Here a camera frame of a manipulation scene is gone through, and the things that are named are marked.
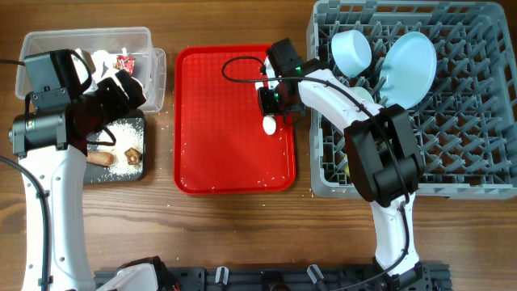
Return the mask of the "light green bowl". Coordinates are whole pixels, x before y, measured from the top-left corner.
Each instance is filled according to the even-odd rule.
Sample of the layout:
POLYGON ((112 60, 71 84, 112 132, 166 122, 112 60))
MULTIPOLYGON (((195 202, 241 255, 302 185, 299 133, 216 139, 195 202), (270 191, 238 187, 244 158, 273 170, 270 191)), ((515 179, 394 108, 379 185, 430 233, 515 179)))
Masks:
POLYGON ((361 86, 354 86, 351 87, 350 90, 353 92, 355 99, 358 102, 361 103, 375 103, 374 98, 372 95, 366 90, 365 88, 361 86))

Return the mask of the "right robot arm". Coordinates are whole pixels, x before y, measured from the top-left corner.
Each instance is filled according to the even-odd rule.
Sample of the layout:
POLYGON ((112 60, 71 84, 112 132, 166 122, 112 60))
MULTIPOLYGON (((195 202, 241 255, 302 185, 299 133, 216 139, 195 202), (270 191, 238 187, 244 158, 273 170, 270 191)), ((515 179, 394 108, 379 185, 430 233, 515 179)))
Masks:
POLYGON ((307 106, 343 133, 351 182, 372 208, 380 270, 398 278, 416 268, 413 204, 424 165, 408 112, 359 97, 326 63, 304 61, 290 39, 267 49, 260 71, 267 79, 258 85, 263 115, 307 106))

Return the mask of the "clear plastic waste bin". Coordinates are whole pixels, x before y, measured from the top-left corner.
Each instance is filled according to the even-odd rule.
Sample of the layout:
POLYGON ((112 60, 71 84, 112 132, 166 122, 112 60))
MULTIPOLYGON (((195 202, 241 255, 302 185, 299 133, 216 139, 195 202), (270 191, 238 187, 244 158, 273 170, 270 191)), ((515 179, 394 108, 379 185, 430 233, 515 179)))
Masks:
POLYGON ((132 76, 143 85, 146 102, 143 112, 162 110, 166 92, 166 54, 152 43, 147 27, 104 27, 75 30, 30 32, 24 40, 19 56, 59 49, 82 49, 93 55, 98 50, 110 54, 127 53, 136 58, 132 76))

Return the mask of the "grey dishwasher rack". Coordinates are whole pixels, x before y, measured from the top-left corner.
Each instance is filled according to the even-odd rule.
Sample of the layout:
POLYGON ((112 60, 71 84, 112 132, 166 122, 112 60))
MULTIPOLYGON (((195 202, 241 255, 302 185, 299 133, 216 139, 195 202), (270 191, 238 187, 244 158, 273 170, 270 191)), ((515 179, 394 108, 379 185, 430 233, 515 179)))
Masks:
POLYGON ((503 8, 495 2, 319 1, 306 30, 307 56, 332 62, 339 32, 362 32, 372 64, 342 77, 386 103, 380 76, 399 38, 420 32, 437 69, 428 94, 409 111, 426 163, 418 194, 496 200, 516 195, 516 56, 503 8))

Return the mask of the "red serving tray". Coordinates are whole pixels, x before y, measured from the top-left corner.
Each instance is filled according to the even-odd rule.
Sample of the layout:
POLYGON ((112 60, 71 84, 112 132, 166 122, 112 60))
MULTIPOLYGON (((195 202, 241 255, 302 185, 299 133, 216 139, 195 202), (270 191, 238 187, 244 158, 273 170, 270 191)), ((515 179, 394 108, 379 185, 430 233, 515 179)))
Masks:
POLYGON ((173 176, 188 195, 278 192, 296 178, 293 128, 276 118, 263 129, 252 84, 225 79, 258 78, 265 44, 185 48, 174 72, 173 176))

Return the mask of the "yellow plastic cup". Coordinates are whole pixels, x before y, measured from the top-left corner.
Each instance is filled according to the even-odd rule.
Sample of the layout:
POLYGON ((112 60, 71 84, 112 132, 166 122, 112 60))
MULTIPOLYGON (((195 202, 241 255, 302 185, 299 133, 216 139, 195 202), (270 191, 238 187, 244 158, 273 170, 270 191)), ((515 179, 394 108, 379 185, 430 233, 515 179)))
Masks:
POLYGON ((346 154, 345 154, 345 157, 344 157, 344 161, 345 161, 345 167, 343 168, 343 172, 345 173, 345 175, 347 177, 351 177, 348 157, 347 157, 346 154))

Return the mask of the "black food waste tray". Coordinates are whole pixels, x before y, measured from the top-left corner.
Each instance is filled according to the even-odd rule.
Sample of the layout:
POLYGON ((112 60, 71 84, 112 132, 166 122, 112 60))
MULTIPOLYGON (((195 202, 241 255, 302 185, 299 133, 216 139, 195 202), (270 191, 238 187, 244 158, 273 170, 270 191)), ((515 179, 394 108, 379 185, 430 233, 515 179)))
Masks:
POLYGON ((116 143, 87 146, 88 154, 109 153, 113 156, 110 166, 86 164, 84 184, 130 182, 144 176, 145 164, 145 115, 137 109, 124 118, 107 125, 116 143))

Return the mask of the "small light blue plate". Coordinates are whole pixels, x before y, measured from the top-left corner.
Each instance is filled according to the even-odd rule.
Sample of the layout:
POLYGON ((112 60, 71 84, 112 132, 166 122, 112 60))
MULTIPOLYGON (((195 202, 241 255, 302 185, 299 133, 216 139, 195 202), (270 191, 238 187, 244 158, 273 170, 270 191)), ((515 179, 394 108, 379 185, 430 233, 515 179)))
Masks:
POLYGON ((346 77, 356 77, 372 63, 372 50, 368 40, 357 30, 335 34, 330 47, 335 65, 346 77))

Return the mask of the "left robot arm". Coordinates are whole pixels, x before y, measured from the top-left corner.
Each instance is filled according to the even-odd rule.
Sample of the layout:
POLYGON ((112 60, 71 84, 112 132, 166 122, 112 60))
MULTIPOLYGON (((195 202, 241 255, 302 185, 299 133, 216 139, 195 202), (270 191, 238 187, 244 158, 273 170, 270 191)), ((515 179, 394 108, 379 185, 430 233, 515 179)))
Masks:
POLYGON ((82 192, 88 137, 145 103, 141 84, 125 71, 93 90, 91 69, 81 79, 72 49, 27 56, 32 85, 25 111, 9 132, 27 210, 25 290, 93 290, 86 254, 82 192))

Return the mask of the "brown mushroom piece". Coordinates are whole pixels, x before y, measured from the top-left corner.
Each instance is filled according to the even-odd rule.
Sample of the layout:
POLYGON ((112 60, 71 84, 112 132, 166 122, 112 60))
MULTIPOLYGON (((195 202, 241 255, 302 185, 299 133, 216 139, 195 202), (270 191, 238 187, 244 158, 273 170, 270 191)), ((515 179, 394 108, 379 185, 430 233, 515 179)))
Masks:
POLYGON ((129 148, 124 152, 128 165, 138 165, 141 162, 142 153, 135 148, 129 148))

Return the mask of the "large light blue plate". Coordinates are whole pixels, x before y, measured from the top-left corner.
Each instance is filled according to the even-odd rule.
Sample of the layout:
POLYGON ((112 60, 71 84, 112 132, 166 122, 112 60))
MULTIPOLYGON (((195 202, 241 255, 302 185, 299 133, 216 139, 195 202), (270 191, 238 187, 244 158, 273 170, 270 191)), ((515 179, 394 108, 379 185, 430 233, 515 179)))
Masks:
POLYGON ((381 66, 385 82, 379 90, 385 106, 409 109, 420 103, 431 89, 437 68, 435 47, 421 32, 400 37, 381 66))

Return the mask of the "white napkin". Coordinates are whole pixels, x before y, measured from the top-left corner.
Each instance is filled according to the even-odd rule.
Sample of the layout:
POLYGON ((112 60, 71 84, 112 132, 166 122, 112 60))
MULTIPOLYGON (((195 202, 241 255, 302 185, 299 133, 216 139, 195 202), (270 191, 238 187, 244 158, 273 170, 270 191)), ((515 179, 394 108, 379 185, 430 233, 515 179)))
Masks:
MULTIPOLYGON (((98 50, 93 53, 92 58, 96 67, 96 72, 93 74, 91 86, 94 89, 97 89, 99 83, 106 78, 112 78, 118 86, 122 86, 116 77, 116 74, 121 70, 116 70, 114 68, 117 55, 128 56, 125 52, 122 54, 110 54, 106 50, 98 50)), ((144 88, 144 85, 137 78, 133 77, 132 74, 130 74, 130 76, 141 86, 141 88, 144 88)))

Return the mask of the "white plastic spoon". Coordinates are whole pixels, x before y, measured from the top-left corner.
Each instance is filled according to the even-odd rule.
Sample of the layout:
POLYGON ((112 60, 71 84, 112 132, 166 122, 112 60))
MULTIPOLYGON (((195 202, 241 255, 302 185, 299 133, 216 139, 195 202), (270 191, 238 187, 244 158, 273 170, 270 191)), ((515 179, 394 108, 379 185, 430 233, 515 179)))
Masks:
POLYGON ((263 117, 263 131, 266 135, 272 136, 276 131, 276 121, 273 116, 263 117))

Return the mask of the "white rice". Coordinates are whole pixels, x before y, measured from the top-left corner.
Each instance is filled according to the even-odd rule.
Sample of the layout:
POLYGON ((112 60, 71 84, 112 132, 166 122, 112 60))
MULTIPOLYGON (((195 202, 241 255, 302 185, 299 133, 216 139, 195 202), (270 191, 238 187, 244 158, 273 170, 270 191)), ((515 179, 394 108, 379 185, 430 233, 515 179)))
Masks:
POLYGON ((115 156, 115 162, 110 167, 100 167, 101 180, 130 180, 136 179, 143 173, 143 156, 138 165, 128 165, 124 152, 129 148, 135 148, 144 153, 144 129, 145 119, 124 118, 118 119, 107 126, 107 129, 116 138, 116 144, 113 146, 107 145, 90 145, 89 150, 97 152, 108 152, 115 156))

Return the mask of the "red snack wrapper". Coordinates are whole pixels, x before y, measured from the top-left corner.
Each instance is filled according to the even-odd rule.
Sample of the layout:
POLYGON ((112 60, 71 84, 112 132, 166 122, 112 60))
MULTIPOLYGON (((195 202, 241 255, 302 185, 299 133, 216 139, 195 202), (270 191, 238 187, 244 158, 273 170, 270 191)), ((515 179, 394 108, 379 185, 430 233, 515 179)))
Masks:
POLYGON ((132 74, 134 71, 135 62, 135 57, 117 55, 114 68, 116 70, 125 70, 128 74, 132 74))

